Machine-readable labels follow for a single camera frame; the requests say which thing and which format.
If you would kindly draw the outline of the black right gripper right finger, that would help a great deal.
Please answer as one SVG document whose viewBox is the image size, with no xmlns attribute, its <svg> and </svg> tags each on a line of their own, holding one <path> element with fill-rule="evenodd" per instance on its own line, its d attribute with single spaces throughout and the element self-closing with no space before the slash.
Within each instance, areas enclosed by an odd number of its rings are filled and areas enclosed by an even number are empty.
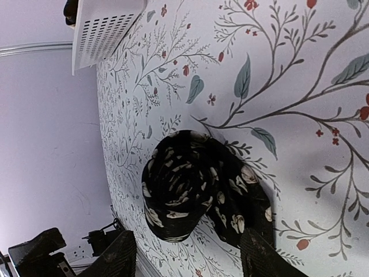
<svg viewBox="0 0 369 277">
<path fill-rule="evenodd" d="M 240 239 L 243 276 L 305 277 L 285 261 L 254 229 L 247 228 Z"/>
</svg>

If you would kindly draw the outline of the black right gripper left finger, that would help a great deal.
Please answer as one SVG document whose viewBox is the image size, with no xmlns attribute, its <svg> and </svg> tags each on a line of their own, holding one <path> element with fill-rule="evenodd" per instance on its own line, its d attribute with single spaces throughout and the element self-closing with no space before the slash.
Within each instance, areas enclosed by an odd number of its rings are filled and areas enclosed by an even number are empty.
<svg viewBox="0 0 369 277">
<path fill-rule="evenodd" d="M 134 233 L 125 230 L 87 269 L 83 277 L 135 277 L 136 240 Z"/>
</svg>

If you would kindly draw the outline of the black white floral tie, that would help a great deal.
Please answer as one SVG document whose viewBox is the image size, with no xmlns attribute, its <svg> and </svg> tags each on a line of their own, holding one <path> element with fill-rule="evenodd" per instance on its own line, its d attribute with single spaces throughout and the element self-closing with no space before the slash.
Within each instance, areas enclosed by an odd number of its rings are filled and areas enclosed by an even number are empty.
<svg viewBox="0 0 369 277">
<path fill-rule="evenodd" d="M 224 144 L 193 130 L 162 139 L 142 172 L 145 219 L 166 242 L 182 242 L 202 217 L 239 247 L 248 228 L 274 243 L 270 200 L 254 170 Z"/>
</svg>

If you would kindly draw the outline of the white plastic basket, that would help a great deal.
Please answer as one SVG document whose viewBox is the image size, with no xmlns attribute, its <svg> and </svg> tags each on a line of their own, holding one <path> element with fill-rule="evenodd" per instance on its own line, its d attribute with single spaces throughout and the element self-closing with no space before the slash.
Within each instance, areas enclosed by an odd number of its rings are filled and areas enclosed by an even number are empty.
<svg viewBox="0 0 369 277">
<path fill-rule="evenodd" d="M 146 9 L 145 0 L 67 1 L 63 15 L 73 28 L 71 71 L 110 58 Z"/>
</svg>

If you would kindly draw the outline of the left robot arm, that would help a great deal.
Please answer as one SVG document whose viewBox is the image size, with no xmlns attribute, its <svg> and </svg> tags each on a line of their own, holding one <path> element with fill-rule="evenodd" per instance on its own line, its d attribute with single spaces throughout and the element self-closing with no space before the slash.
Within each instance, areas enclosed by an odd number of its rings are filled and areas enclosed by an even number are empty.
<svg viewBox="0 0 369 277">
<path fill-rule="evenodd" d="M 90 267 L 122 231 L 123 227 L 114 219 L 90 231 L 77 246 L 64 250 L 66 241 L 59 229 L 53 227 L 10 247 L 8 254 L 1 254 L 1 276 L 38 276 L 42 270 L 51 276 L 77 276 Z"/>
</svg>

